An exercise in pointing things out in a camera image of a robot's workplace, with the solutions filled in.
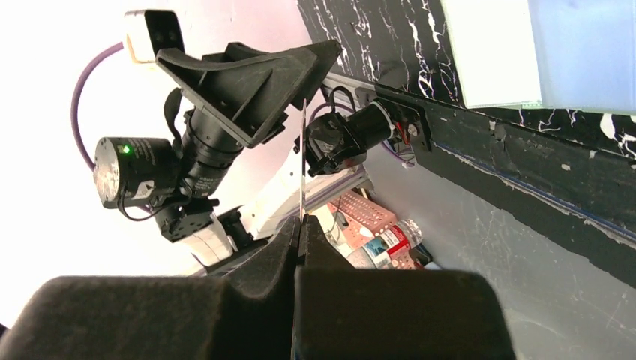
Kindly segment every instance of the screw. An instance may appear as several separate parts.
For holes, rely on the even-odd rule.
[[[410,124],[409,125],[408,131],[409,131],[409,134],[412,137],[417,137],[418,136],[418,130],[417,130],[417,127],[414,124]]]

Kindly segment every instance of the pink pegboard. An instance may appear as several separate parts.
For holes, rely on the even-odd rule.
[[[343,234],[347,244],[353,249],[360,248],[374,236],[384,233],[398,222],[395,214],[353,191],[344,193],[342,197],[334,199],[327,205],[332,214],[338,210],[337,206],[340,206],[340,213],[349,223]],[[364,233],[373,234],[373,236],[366,236]],[[399,256],[393,265],[398,269],[415,268],[408,253]]]

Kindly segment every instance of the white wall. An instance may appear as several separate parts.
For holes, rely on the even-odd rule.
[[[296,2],[62,0],[3,7],[0,323],[11,326],[33,291],[59,275],[190,271],[197,264],[163,239],[154,221],[132,223],[101,208],[71,134],[75,82],[95,55],[122,39],[126,10],[176,10],[186,50],[201,56],[223,51],[229,41],[265,51],[308,44]],[[123,52],[102,63],[79,108],[89,154],[105,136],[170,138],[162,106],[172,87],[162,73],[132,67]],[[288,113],[286,133],[236,161],[217,192],[221,212],[248,201],[283,163],[299,132],[299,113]]]

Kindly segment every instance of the black bracket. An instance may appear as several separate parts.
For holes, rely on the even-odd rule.
[[[284,129],[289,104],[300,110],[314,96],[341,51],[335,40],[273,53],[230,43],[202,60],[162,49],[157,65],[197,109],[253,148]]]
[[[426,120],[424,108],[418,104],[419,101],[424,100],[408,92],[380,84],[376,84],[375,89],[379,102],[385,106],[391,118],[406,125],[403,126],[404,131],[407,131],[409,124],[414,124],[417,127],[418,134],[416,136],[407,134],[414,151],[415,149],[432,151],[431,128]]]
[[[254,242],[254,237],[252,236],[252,234],[247,232],[243,227],[239,208],[234,208],[220,215],[218,217],[218,220],[220,221],[221,225],[223,225],[223,230],[225,230],[225,233],[228,236],[232,236],[232,240],[234,241],[234,244],[239,251],[243,248],[248,247]]]
[[[164,238],[177,242],[212,224],[212,212],[218,205],[218,199],[192,199],[182,207],[170,206],[159,211],[154,220]]]

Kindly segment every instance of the white panel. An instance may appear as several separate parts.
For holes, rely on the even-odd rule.
[[[636,113],[636,1],[529,0],[545,107]]]
[[[526,0],[443,0],[466,107],[539,107],[541,89]]]

